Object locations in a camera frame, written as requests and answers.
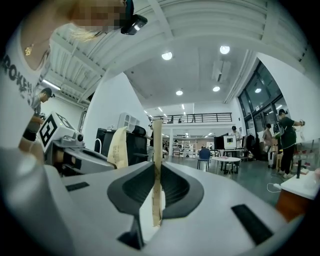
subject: ceiling beam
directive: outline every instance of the ceiling beam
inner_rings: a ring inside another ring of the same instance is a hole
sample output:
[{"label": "ceiling beam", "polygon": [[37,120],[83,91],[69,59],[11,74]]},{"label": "ceiling beam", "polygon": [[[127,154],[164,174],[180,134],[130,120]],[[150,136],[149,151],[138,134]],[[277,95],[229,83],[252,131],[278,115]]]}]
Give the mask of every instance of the ceiling beam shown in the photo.
[{"label": "ceiling beam", "polygon": [[158,3],[157,0],[148,0],[150,6],[152,7],[156,18],[159,20],[162,28],[163,28],[163,32],[166,35],[166,38],[169,40],[172,40],[174,38],[174,35],[172,34],[170,25],[167,21],[167,18],[163,12],[163,10],[161,9],[160,4]]},{"label": "ceiling beam", "polygon": [[266,20],[262,35],[262,41],[266,44],[272,43],[276,38],[276,29],[279,23],[279,8],[273,0],[267,2]]},{"label": "ceiling beam", "polygon": [[73,55],[81,64],[86,66],[91,71],[95,72],[96,74],[100,75],[101,77],[105,74],[105,71],[102,67],[98,66],[94,63],[91,59],[89,59],[86,55],[84,55],[81,51],[77,48],[74,48],[70,43],[64,40],[61,36],[57,33],[54,33],[51,37],[51,41],[61,46],[69,55]]},{"label": "ceiling beam", "polygon": [[60,84],[59,86],[63,87],[63,86],[67,86],[73,90],[75,90],[76,92],[83,94],[85,92],[85,90],[83,88],[81,88],[79,85],[74,84],[73,82],[70,82],[69,80],[64,79],[61,75],[53,72],[52,70],[49,70],[48,73],[46,74],[46,78],[47,76],[53,78],[54,80],[58,81]]}]

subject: stool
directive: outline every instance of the stool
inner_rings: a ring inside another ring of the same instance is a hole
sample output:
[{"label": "stool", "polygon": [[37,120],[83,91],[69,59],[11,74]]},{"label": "stool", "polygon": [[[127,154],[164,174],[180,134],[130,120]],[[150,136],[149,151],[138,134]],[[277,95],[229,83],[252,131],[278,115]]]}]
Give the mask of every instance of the stool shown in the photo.
[{"label": "stool", "polygon": [[206,162],[205,163],[205,171],[209,171],[209,160],[210,159],[202,159],[202,158],[198,158],[198,164],[196,166],[197,169],[200,169],[200,165],[201,165],[201,162]]}]

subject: concrete floor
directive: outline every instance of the concrete floor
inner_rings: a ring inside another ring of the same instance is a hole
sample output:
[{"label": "concrete floor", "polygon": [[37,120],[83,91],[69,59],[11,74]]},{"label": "concrete floor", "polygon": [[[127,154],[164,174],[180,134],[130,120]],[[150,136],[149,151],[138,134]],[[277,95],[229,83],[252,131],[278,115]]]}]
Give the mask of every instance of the concrete floor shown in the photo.
[{"label": "concrete floor", "polygon": [[[197,168],[198,161],[196,158],[186,158],[186,157],[170,157],[168,162],[189,166],[192,168]],[[221,163],[219,162],[219,175],[224,175],[223,171],[220,171]],[[202,162],[200,166],[201,170],[205,170],[205,163]],[[217,162],[211,160],[209,164],[209,172],[217,174]],[[231,179],[238,182],[244,188],[255,194],[257,197],[261,198],[265,202],[272,206],[276,206],[278,197],[280,193],[270,193],[267,190],[268,183],[282,183],[285,181],[282,176],[278,175],[275,169],[268,168],[268,162],[266,161],[244,161],[240,163],[238,174],[233,174]],[[273,187],[271,184],[268,186],[270,191],[278,191],[277,188]]]}]

